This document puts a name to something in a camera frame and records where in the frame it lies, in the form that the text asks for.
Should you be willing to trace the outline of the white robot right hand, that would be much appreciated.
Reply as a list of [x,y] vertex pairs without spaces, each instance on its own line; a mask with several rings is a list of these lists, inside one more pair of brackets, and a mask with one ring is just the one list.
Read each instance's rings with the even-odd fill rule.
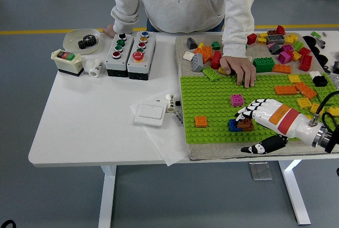
[[327,133],[324,124],[310,126],[310,119],[294,108],[274,99],[257,99],[236,114],[236,121],[253,119],[257,124],[276,132],[261,142],[241,148],[244,153],[268,154],[284,148],[289,138],[298,138],[306,145],[316,147]]

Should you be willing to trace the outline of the person's left hand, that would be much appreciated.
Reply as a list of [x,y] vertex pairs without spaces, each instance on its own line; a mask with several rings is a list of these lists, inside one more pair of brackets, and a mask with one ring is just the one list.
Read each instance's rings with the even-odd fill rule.
[[237,76],[237,85],[249,88],[255,85],[256,67],[247,58],[222,56],[220,66],[230,75],[234,72]]

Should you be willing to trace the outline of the person's right hand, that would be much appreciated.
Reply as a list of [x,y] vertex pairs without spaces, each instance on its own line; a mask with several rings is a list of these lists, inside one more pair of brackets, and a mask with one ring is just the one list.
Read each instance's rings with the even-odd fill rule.
[[114,31],[114,25],[113,24],[110,24],[108,25],[106,28],[103,28],[102,29],[102,32],[104,34],[106,34],[107,36],[109,36],[110,38],[114,38],[115,35],[116,35],[116,32]]

